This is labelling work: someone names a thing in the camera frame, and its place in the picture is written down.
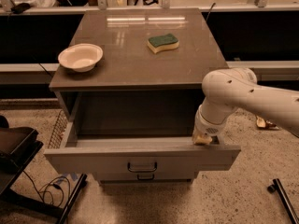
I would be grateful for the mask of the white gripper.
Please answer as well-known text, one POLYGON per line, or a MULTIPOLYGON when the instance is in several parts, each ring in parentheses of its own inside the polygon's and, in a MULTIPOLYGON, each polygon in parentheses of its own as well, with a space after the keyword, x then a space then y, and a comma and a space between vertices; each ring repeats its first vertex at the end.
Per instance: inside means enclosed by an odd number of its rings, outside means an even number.
POLYGON ((199 106, 195 115, 192 142, 195 145, 208 145, 212 142, 212 138, 210 136, 220 134, 226 124, 226 121, 221 124, 214 124, 211 121, 208 121, 202 115, 201 108, 202 107, 199 106))

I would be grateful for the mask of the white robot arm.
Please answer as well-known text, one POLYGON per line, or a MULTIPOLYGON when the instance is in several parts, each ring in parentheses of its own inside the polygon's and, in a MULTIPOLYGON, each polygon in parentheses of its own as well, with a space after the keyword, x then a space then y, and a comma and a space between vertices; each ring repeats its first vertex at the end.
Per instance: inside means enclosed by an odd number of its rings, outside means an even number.
POLYGON ((202 81, 204 102, 195 115, 192 142, 207 145, 221 133, 238 108, 268 120, 299 136, 299 92, 257 84, 248 68, 209 72, 202 81))

